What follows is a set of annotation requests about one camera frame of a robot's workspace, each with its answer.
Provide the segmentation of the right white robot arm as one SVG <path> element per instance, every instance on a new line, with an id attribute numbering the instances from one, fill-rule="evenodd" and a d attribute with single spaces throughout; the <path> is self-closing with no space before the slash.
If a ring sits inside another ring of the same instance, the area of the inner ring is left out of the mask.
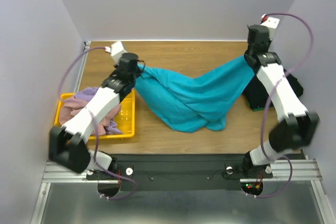
<path id="1" fill-rule="evenodd" d="M 270 131 L 268 141 L 245 154 L 241 170 L 253 177 L 260 167 L 283 155 L 309 146 L 320 122 L 315 112 L 309 112 L 290 86 L 280 58 L 268 50 L 270 29 L 264 25 L 248 26 L 248 47 L 244 58 L 266 89 L 267 104 L 273 104 L 278 124 Z"/>

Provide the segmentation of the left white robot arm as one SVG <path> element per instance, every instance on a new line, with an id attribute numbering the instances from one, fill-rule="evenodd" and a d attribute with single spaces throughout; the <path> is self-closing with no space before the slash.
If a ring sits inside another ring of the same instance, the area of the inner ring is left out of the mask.
<path id="1" fill-rule="evenodd" d="M 87 148 L 92 133 L 98 133 L 98 124 L 132 91 L 141 74 L 138 55 L 124 52 L 113 56 L 115 70 L 103 81 L 95 96 L 81 111 L 63 126 L 53 126 L 49 132 L 51 161 L 75 172 L 98 170 L 106 179 L 113 178 L 117 166 L 113 158 L 98 150 Z"/>

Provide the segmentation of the teal t shirt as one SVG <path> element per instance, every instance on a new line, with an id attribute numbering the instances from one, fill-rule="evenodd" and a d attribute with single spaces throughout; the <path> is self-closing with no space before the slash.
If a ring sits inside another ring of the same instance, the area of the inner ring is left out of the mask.
<path id="1" fill-rule="evenodd" d="M 135 90 L 149 109 L 171 129 L 194 133 L 205 127 L 222 131 L 226 117 L 254 77 L 240 56 L 197 78 L 138 64 Z"/>

